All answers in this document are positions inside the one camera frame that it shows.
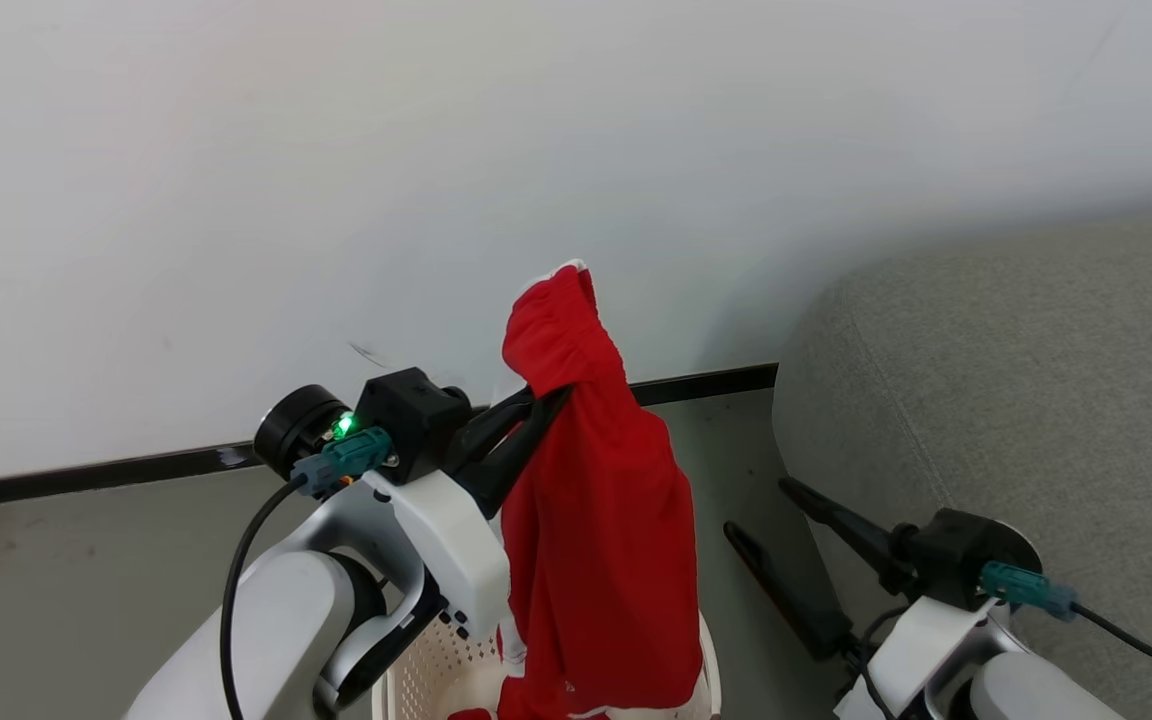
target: cable connector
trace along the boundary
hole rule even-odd
[[[376,425],[354,430],[323,446],[320,454],[297,460],[291,465],[291,479],[305,478],[300,487],[302,495],[323,497],[346,486],[346,478],[357,478],[366,470],[380,468],[392,448],[389,433]]]
[[[980,589],[988,597],[1006,602],[1029,605],[1046,611],[1056,620],[1071,623],[1078,615],[1074,604],[1078,593],[1069,585],[1052,583],[1046,575],[1016,568],[1015,564],[988,561],[980,569]]]

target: laundry basket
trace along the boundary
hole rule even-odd
[[[722,689],[708,626],[700,617],[700,651],[708,698],[698,694],[677,720],[718,720]],[[494,707],[505,680],[495,639],[462,641],[452,626],[433,623],[416,638],[384,679],[371,688],[372,720],[447,720],[454,710]],[[613,717],[652,717],[653,711],[617,712]]]

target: gray sofa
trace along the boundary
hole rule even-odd
[[[1152,643],[1152,217],[846,278],[787,348],[774,429],[790,475],[879,524],[941,506],[1006,521]],[[814,530],[856,623],[897,605]],[[1087,621],[1024,611],[1018,629],[1120,714],[1152,717],[1147,657]]]

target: scuff mark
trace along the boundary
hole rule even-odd
[[[1069,85],[1064,86],[1064,94],[1061,96],[1061,100],[1069,100],[1070,96],[1074,94],[1074,91],[1078,90],[1078,85],[1082,85],[1083,77],[1087,76],[1087,70],[1092,69],[1092,65],[1096,63],[1098,58],[1100,58],[1101,51],[1105,50],[1105,45],[1117,31],[1119,22],[1121,22],[1121,20],[1123,20],[1123,10],[1119,10],[1119,13],[1114,15],[1114,18],[1111,20],[1111,23],[1105,28],[1105,32],[1101,32],[1101,40],[1096,43],[1092,54],[1087,55],[1087,60],[1083,60],[1083,65],[1079,66],[1078,71],[1074,74],[1073,78],[1070,78]]]
[[[376,366],[378,366],[379,369],[382,369],[382,370],[388,370],[389,369],[389,365],[385,365],[379,359],[377,359],[376,358],[376,353],[371,351],[371,350],[367,350],[366,347],[361,346],[361,344],[358,344],[355,341],[349,341],[349,347],[351,347],[353,350],[356,351],[358,355],[362,355],[362,357],[364,357],[365,361],[369,361],[369,363],[371,363],[372,365],[376,365]]]
[[[247,461],[247,456],[242,452],[236,450],[233,447],[218,447],[215,448],[215,458],[220,460],[220,464],[225,468],[233,468],[234,465],[242,465]]]

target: red garment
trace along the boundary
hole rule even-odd
[[[500,720],[684,705],[703,662],[691,488],[634,400],[588,270],[515,302],[503,359],[538,396],[575,387],[503,503],[526,673],[503,685]]]

